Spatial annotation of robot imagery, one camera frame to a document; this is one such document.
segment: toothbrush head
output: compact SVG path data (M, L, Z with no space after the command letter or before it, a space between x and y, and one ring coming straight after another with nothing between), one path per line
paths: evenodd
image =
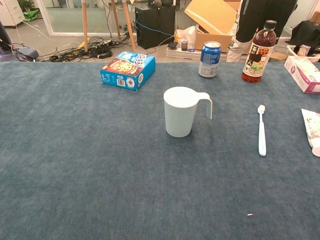
M264 114L265 110L266 110L265 105L260 105L260 106L258 107L258 113L259 113L259 114Z

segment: mug handle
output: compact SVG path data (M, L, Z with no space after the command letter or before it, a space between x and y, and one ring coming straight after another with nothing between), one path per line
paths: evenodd
M198 92L198 98L199 100L207 100L206 103L206 117L210 120L212 120L212 109L213 109L213 102L210 99L210 96L206 92Z

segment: bottle label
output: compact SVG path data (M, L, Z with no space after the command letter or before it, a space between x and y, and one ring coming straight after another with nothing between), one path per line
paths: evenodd
M264 73L273 46L259 46L252 43L243 72L251 77L261 77Z

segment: person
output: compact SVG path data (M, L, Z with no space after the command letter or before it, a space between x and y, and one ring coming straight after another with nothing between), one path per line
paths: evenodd
M267 20L277 22L275 34L277 42L298 0L241 0L226 62L239 62L241 55L251 46L257 31L264 28Z

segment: can lid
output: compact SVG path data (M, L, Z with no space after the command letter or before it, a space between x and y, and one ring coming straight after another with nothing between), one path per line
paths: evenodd
M276 21L273 20L267 20L264 24L264 28L266 29L275 29L277 25Z
M220 48L221 44L217 41L206 41L204 45L208 48Z

